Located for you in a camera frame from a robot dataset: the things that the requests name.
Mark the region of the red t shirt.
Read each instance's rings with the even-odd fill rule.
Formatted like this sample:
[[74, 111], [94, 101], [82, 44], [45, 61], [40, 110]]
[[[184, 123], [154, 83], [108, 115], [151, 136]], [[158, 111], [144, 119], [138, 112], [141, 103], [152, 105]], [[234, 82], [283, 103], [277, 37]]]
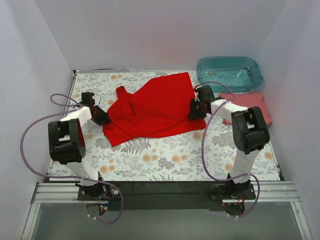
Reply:
[[135, 93], [119, 86], [116, 94], [107, 110], [110, 123], [102, 127], [113, 147], [135, 138], [163, 138], [206, 127], [202, 118], [189, 119], [195, 93], [187, 72], [152, 78]]

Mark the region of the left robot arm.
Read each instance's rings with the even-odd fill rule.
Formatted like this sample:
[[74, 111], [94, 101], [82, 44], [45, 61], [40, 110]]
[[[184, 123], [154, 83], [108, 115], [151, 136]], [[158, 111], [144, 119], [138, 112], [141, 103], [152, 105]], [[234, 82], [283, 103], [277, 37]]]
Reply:
[[53, 161], [69, 168], [79, 177], [80, 192], [94, 200], [102, 200], [107, 188], [100, 183], [101, 174], [85, 159], [86, 144], [82, 127], [89, 121], [98, 126], [111, 122], [109, 114], [103, 111], [95, 101], [95, 94], [83, 92], [81, 101], [71, 112], [59, 121], [48, 123], [49, 154]]

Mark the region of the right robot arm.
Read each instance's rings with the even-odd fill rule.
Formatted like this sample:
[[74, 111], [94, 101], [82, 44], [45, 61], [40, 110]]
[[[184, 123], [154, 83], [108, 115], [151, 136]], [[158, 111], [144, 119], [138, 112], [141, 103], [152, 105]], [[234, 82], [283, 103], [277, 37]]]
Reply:
[[255, 199], [256, 194], [251, 179], [254, 177], [254, 162], [270, 141], [270, 134], [262, 110], [258, 106], [245, 107], [231, 100], [216, 97], [209, 85], [198, 84], [194, 88], [195, 98], [190, 101], [189, 119], [204, 119], [207, 114], [219, 116], [231, 122], [232, 137], [237, 148], [231, 172], [225, 179], [214, 180], [208, 194], [213, 200]]

